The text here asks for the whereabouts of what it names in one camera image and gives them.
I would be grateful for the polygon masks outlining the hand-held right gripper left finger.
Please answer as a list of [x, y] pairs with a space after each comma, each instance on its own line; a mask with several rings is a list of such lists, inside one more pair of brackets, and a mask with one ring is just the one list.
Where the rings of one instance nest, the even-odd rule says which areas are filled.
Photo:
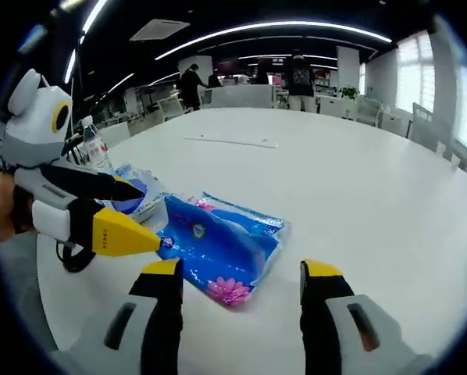
[[176, 374], [183, 284], [182, 259], [148, 264], [130, 291], [92, 314], [52, 361], [64, 374]]

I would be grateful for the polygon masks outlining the person's left hand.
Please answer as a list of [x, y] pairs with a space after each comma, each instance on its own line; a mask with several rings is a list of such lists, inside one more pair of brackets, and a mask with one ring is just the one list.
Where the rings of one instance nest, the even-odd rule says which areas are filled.
[[10, 240], [16, 234], [35, 231], [32, 223], [13, 219], [14, 191], [13, 175], [0, 172], [0, 243]]

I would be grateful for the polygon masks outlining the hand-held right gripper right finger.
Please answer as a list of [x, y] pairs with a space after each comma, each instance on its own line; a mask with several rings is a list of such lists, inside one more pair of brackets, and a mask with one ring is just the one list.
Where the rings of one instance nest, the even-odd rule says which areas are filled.
[[433, 358], [403, 340], [399, 323], [353, 292], [329, 263], [300, 263], [300, 330], [307, 374], [422, 374]]

